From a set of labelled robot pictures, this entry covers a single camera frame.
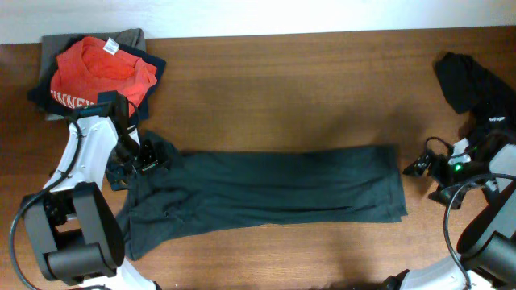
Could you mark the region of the dark green t-shirt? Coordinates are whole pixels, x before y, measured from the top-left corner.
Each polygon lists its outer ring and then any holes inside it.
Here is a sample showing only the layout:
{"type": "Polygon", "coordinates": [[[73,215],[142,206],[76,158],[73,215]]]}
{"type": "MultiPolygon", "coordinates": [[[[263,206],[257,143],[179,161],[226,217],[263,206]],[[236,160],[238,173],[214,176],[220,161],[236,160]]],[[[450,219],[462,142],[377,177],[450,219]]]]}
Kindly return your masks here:
{"type": "Polygon", "coordinates": [[[178,151],[145,139],[169,163],[129,180],[117,216],[126,257],[170,239],[265,224],[399,222],[406,215],[391,145],[301,153],[178,151]]]}

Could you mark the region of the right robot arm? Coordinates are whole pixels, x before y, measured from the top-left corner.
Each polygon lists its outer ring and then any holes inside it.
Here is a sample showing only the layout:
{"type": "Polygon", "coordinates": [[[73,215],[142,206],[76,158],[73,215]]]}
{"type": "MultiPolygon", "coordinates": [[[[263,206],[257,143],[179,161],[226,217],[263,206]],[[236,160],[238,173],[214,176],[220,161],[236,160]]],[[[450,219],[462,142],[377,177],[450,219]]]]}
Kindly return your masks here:
{"type": "Polygon", "coordinates": [[[447,258],[418,270],[390,276],[381,289],[513,289],[515,287],[515,136],[494,130],[475,145],[466,139],[430,149],[404,169],[407,176],[427,174],[439,187],[430,194],[445,205],[443,236],[447,258]],[[469,223],[459,241],[450,239],[450,215],[466,193],[481,189],[486,207],[469,223]]]}

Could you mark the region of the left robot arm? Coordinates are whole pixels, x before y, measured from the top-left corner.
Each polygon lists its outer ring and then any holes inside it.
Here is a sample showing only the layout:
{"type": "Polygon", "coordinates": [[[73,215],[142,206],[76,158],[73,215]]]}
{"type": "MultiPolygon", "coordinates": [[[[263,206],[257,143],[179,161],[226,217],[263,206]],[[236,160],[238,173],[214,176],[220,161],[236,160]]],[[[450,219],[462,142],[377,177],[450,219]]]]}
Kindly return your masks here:
{"type": "Polygon", "coordinates": [[[157,289],[127,260],[123,234],[102,181],[111,155],[122,170],[146,174],[169,163],[164,148],[139,139],[130,126],[132,103],[116,91],[69,115],[69,139],[45,186],[23,198],[10,226],[23,222],[44,278],[75,289],[157,289]]]}

